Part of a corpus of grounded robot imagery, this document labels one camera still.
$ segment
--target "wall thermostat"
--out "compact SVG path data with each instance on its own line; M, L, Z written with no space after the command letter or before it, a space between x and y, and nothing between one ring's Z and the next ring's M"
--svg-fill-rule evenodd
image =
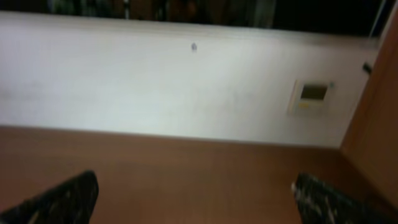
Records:
M289 114L319 116L325 113L333 82L306 82L297 80L289 104Z

